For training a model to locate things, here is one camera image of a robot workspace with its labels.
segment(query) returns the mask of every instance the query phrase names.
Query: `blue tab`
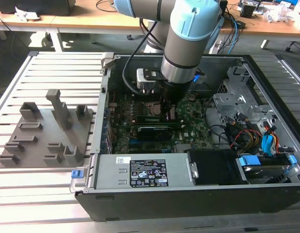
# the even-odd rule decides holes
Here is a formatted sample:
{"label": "blue tab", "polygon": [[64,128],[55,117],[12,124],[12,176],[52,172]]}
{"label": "blue tab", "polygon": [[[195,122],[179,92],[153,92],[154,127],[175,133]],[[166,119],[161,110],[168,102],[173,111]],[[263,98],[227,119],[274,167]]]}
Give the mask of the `blue tab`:
{"label": "blue tab", "polygon": [[289,161],[291,162],[291,165],[296,164],[297,163],[297,159],[295,158],[294,155],[290,155],[288,157]]}
{"label": "blue tab", "polygon": [[259,166],[261,165],[257,155],[243,155],[239,158],[241,166]]}
{"label": "blue tab", "polygon": [[84,171],[82,170],[72,170],[72,179],[80,179],[84,177]]}
{"label": "blue tab", "polygon": [[272,157],[271,147],[273,144],[273,137],[269,134],[264,135],[262,137],[261,149],[264,153],[268,155],[268,157]]}

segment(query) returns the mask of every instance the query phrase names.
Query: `power supply label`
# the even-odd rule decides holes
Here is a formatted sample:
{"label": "power supply label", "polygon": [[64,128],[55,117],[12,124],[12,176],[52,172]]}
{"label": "power supply label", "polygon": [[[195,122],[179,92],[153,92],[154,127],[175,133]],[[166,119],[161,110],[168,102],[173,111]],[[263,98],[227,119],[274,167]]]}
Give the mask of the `power supply label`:
{"label": "power supply label", "polygon": [[168,186],[165,160],[130,160],[130,186],[133,188]]}

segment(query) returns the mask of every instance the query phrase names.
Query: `aluminum extrusion table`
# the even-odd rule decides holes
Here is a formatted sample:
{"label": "aluminum extrusion table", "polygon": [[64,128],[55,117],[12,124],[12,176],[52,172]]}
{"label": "aluminum extrusion table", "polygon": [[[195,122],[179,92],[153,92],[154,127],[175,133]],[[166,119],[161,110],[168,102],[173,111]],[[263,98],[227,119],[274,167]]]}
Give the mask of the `aluminum extrusion table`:
{"label": "aluminum extrusion table", "polygon": [[[28,56],[0,100],[0,153],[20,119],[22,103],[35,101],[39,107],[51,108],[46,92],[58,88],[68,108],[87,104],[94,111],[86,149],[85,164],[88,163],[103,56],[84,52],[40,52]],[[291,76],[293,70],[284,68],[284,61],[274,56],[254,59],[275,88],[299,90],[284,88],[282,93],[288,95],[286,101],[298,102],[291,103],[291,108],[300,110],[300,95],[296,98],[300,81]],[[300,120],[300,111],[295,113]],[[70,193],[70,182],[71,168],[0,169],[0,233],[300,232],[300,203],[274,214],[93,222]]]}

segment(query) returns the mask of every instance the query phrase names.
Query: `floor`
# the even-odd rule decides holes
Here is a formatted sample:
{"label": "floor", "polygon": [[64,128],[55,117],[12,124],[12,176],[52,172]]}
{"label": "floor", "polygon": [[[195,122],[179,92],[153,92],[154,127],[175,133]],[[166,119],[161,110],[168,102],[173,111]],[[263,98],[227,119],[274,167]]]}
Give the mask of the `floor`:
{"label": "floor", "polygon": [[[45,33],[18,32],[15,34],[14,32],[6,32],[6,36],[6,41],[0,41],[1,94],[4,93],[29,52],[18,38],[30,50],[54,51],[52,42],[45,38]],[[87,52],[114,51],[117,53],[131,53],[142,39],[141,35],[134,35],[133,40],[127,40],[126,35],[98,34],[96,35],[97,42],[92,44],[89,34],[64,33],[61,36],[65,51]],[[293,46],[290,52],[286,52],[285,48],[289,45],[289,41],[271,41],[267,49],[262,50],[260,49],[261,43],[262,41],[242,40],[242,37],[240,37],[240,41],[235,45],[231,54],[280,54],[297,73],[300,73],[300,49]]]}

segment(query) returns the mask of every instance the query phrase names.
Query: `wooden desk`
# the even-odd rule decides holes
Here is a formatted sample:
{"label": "wooden desk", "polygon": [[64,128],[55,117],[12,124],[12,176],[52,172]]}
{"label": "wooden desk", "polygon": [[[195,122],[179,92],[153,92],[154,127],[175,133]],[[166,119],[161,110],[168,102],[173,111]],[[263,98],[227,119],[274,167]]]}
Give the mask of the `wooden desk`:
{"label": "wooden desk", "polygon": [[[98,10],[96,2],[97,0],[77,0],[71,15],[69,17],[56,16],[51,23],[52,27],[110,30],[110,32],[112,30],[140,31],[138,18]],[[99,7],[112,10],[107,2]]]}
{"label": "wooden desk", "polygon": [[29,20],[27,22],[21,21],[13,14],[2,14],[0,12],[0,18],[7,26],[24,26],[24,27],[51,27],[51,22],[55,16],[40,16],[40,20]]}
{"label": "wooden desk", "polygon": [[[237,6],[232,6],[239,2],[238,0],[229,0],[228,10],[235,17],[235,20],[242,21],[246,24],[242,34],[248,35],[273,35],[273,36],[300,36],[300,31],[294,27],[294,22],[272,22],[268,23],[264,20],[263,15],[253,14],[252,18],[240,17],[240,12],[237,11]],[[229,22],[225,22],[222,28],[222,33],[230,33],[231,25]]]}
{"label": "wooden desk", "polygon": [[[246,24],[241,33],[241,39],[262,40],[261,48],[266,49],[270,40],[283,41],[300,41],[300,30],[294,27],[293,21],[288,22],[272,22],[268,23],[264,20],[263,15],[253,14],[252,18],[240,17],[240,12],[237,11],[236,4],[238,0],[229,0],[228,10],[234,16],[235,20],[239,20]],[[228,21],[224,23],[217,41],[231,32],[231,25]]]}
{"label": "wooden desk", "polygon": [[[266,48],[269,40],[300,41],[300,31],[294,28],[293,22],[264,21],[262,15],[253,15],[252,18],[241,18],[239,12],[231,8],[231,4],[238,0],[229,0],[229,11],[236,20],[246,23],[241,38],[255,38],[263,42],[261,48]],[[103,12],[96,8],[97,0],[76,0],[69,17],[41,16],[41,20],[22,22],[14,15],[3,15],[0,18],[7,23],[12,31],[39,32],[51,34],[56,51],[63,51],[60,33],[107,33],[107,34],[141,34],[139,19],[127,17],[119,13]],[[111,10],[108,3],[100,5],[103,9]],[[8,30],[0,21],[0,30]],[[219,39],[230,33],[231,26],[225,22]]]}

